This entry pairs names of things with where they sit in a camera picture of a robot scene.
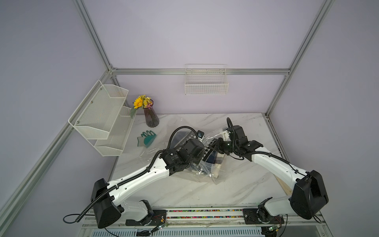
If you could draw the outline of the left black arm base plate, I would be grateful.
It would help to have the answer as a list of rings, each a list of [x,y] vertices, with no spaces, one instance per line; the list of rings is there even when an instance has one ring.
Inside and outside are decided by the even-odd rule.
[[[166,220],[167,211],[163,209],[153,209],[140,221],[127,219],[125,226],[157,226],[162,224],[163,220]]]

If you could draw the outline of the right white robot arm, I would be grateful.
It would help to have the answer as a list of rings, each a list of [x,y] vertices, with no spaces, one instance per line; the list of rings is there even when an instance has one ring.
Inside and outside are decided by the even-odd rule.
[[[267,198],[257,210],[259,221],[267,223],[275,216],[296,214],[306,220],[315,215],[329,202],[322,175],[306,171],[274,155],[263,144],[249,141],[239,125],[227,128],[218,139],[215,150],[221,154],[235,154],[260,165],[282,180],[292,191],[289,196]]]

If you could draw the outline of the navy plaid scarf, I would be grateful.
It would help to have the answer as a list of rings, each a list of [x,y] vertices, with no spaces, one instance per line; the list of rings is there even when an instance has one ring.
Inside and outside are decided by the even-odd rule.
[[[190,168],[192,172],[196,172],[199,175],[211,175],[211,168],[216,161],[221,160],[222,156],[219,153],[213,151],[205,160],[201,160],[198,165],[192,164]]]

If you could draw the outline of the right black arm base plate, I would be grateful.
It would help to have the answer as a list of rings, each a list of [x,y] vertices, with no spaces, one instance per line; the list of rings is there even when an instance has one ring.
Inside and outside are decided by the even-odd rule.
[[[267,211],[259,208],[245,208],[242,210],[245,224],[284,224],[281,215],[271,216]]]

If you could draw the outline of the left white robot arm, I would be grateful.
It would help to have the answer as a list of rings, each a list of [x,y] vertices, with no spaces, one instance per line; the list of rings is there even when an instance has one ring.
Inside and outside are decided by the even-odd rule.
[[[190,139],[178,148],[159,150],[151,163],[123,178],[107,182],[95,182],[91,194],[90,208],[93,209],[97,227],[106,228],[130,211],[126,200],[138,190],[177,172],[191,164],[198,164],[205,147],[197,139]]]

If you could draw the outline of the clear plastic vacuum bag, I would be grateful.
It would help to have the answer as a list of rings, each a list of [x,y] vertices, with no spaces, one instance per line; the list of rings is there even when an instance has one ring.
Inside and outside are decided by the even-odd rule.
[[[172,140],[181,129],[188,129],[190,133],[181,143],[175,145]],[[205,144],[201,140],[203,135],[202,131],[195,131],[189,126],[177,128],[171,134],[166,149],[157,151],[151,163],[128,180],[142,178],[144,182],[149,183],[188,168],[199,174],[215,176],[211,172],[212,169],[222,163],[225,155],[233,152],[234,142],[229,139],[228,130],[217,134],[214,138],[206,139]]]

